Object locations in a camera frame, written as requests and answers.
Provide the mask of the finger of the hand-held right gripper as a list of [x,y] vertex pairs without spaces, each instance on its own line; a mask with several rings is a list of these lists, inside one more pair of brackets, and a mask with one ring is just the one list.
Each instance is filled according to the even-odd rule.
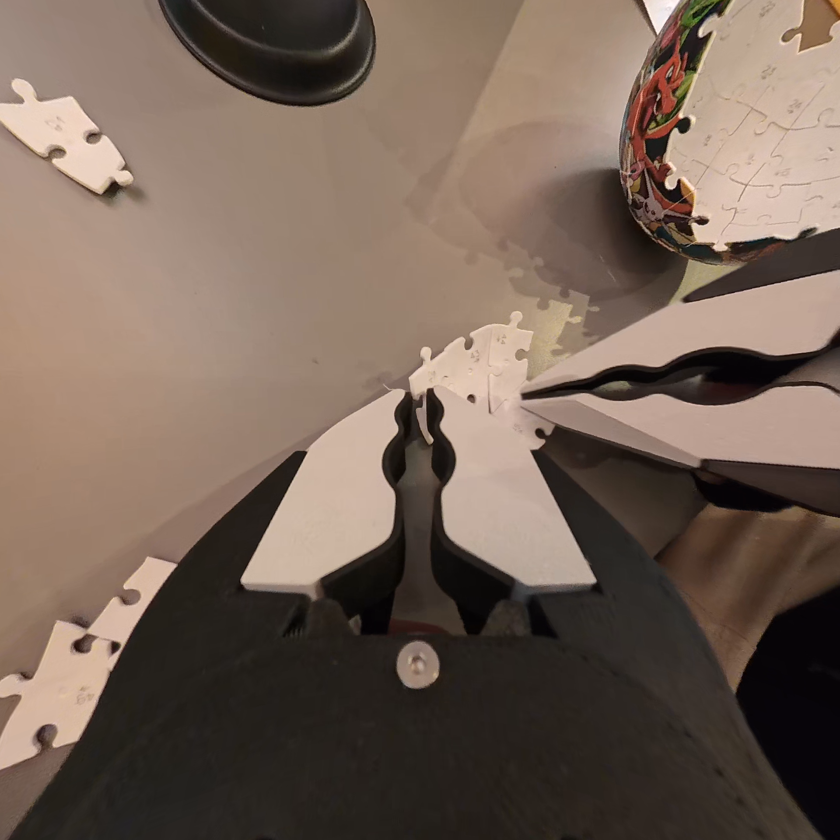
[[839,467],[839,397],[821,385],[775,386],[719,405],[662,394],[629,401],[579,394],[522,406],[556,426],[675,465]]
[[615,371],[660,371],[707,353],[799,358],[838,333],[837,269],[667,306],[558,362],[524,397],[586,390]]

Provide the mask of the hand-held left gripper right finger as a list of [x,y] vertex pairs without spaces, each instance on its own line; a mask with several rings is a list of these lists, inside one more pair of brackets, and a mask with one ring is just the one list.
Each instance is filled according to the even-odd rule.
[[500,602],[588,592],[596,577],[523,436],[444,386],[426,393],[438,480],[434,580],[478,635]]

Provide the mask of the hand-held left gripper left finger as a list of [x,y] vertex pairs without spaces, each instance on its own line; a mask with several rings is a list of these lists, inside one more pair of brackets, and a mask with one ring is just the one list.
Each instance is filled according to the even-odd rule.
[[391,390],[327,429],[307,449],[241,585],[330,599],[363,634],[387,634],[405,569],[403,504],[413,397]]

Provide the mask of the white puzzle piece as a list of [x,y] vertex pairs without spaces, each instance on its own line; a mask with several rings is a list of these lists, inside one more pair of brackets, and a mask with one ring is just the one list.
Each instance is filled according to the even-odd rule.
[[427,426],[425,393],[443,386],[465,398],[523,436],[532,450],[542,447],[554,426],[525,410],[521,389],[527,381],[529,363],[518,353],[529,351],[532,331],[520,329],[520,311],[513,311],[508,323],[487,324],[470,334],[471,344],[458,338],[436,356],[421,349],[421,366],[409,376],[419,431],[427,445],[434,441]]

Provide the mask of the partly built puzzle ball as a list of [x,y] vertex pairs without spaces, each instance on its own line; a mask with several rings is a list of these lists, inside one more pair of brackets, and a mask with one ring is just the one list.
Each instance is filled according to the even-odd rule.
[[619,143],[637,225],[708,264],[838,229],[838,2],[645,5]]

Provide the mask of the white puzzle piece trio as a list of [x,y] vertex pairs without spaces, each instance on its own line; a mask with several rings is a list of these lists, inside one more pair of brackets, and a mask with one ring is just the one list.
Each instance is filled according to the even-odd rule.
[[124,645],[175,568],[175,563],[146,558],[123,585],[125,591],[138,593],[135,602],[113,597],[87,628],[56,622],[35,673],[2,678],[1,697],[17,698],[2,729],[2,769],[39,753],[42,728],[56,730],[55,748],[79,740]]

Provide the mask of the loose white puzzle pieces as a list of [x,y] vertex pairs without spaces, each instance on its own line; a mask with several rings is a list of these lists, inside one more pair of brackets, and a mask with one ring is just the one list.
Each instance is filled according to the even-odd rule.
[[31,151],[99,195],[113,185],[133,183],[118,148],[75,98],[41,100],[34,87],[20,78],[10,86],[19,101],[1,104],[1,123]]

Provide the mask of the black round ball stand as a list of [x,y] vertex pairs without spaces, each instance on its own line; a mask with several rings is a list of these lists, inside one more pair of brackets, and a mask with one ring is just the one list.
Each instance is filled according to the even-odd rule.
[[160,1],[184,47],[252,96],[294,107],[356,91],[375,59],[364,1]]

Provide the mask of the person's leg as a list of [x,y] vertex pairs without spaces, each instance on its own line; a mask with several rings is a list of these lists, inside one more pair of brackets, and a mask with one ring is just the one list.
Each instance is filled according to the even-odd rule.
[[707,505],[658,555],[732,690],[771,621],[839,582],[839,520]]

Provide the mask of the person's torso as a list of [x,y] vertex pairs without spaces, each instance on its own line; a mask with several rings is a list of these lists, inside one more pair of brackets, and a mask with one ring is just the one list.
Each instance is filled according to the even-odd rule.
[[819,834],[838,839],[838,587],[773,619],[737,697],[785,788]]

